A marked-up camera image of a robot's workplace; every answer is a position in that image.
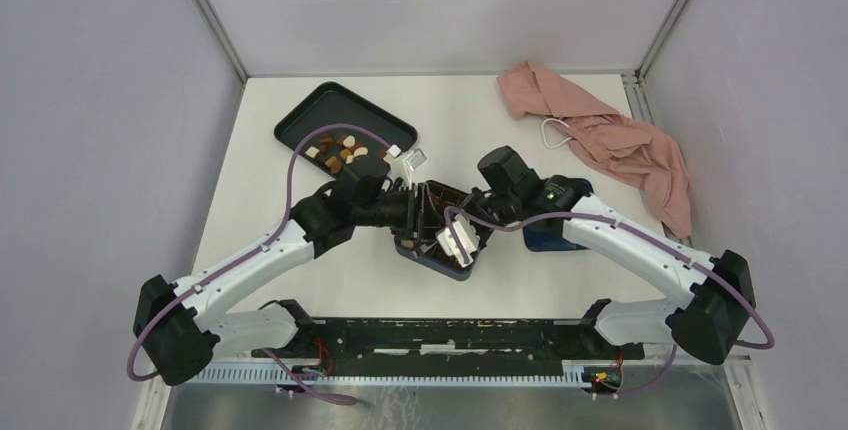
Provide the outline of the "blue chocolate box with insert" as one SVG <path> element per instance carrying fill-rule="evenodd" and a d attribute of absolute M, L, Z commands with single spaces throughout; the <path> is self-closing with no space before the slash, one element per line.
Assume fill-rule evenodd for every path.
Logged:
<path fill-rule="evenodd" d="M 443 213 L 449 206 L 457 207 L 457 205 L 469 194 L 468 192 L 456 189 L 442 182 L 435 182 L 438 184 L 439 188 L 439 196 L 436 198 L 437 209 L 442 210 Z M 438 243 L 436 243 L 427 252 L 414 252 L 411 249 L 412 242 L 407 240 L 408 230 L 409 225 L 406 227 L 391 228 L 395 249 L 401 256 L 457 281 L 464 281 L 470 277 L 471 271 L 474 268 L 474 263 L 467 267 L 461 267 L 456 259 L 448 257 L 442 251 Z"/>

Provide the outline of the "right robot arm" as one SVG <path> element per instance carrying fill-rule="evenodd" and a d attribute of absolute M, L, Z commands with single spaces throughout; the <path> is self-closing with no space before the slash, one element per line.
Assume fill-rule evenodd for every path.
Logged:
<path fill-rule="evenodd" d="M 489 186 L 474 190 L 463 207 L 444 211 L 437 235 L 442 250 L 463 266 L 481 249 L 481 228 L 514 232 L 535 227 L 592 250 L 661 292 L 658 300 L 600 301 L 589 324 L 577 332 L 580 350 L 602 358 L 616 346 L 675 344 L 690 356 L 721 365 L 741 340 L 748 322 L 775 340 L 756 311 L 748 261 L 726 250 L 720 256 L 675 242 L 626 218 L 574 179 L 543 179 L 509 146 L 496 148 L 477 165 Z"/>

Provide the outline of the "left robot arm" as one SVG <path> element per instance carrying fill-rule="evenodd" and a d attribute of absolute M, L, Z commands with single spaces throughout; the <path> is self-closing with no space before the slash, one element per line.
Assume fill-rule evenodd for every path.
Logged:
<path fill-rule="evenodd" d="M 260 310 L 232 307 L 283 273 L 349 241 L 358 227 L 410 233 L 420 199 L 411 176 L 425 162 L 420 149 L 391 163 L 361 156 L 334 180 L 297 203 L 262 237 L 203 271 L 167 282 L 157 275 L 142 285 L 126 371 L 134 380 L 140 352 L 169 386 L 187 382 L 212 361 L 263 348 L 290 357 L 314 344 L 309 317 L 297 303 Z"/>

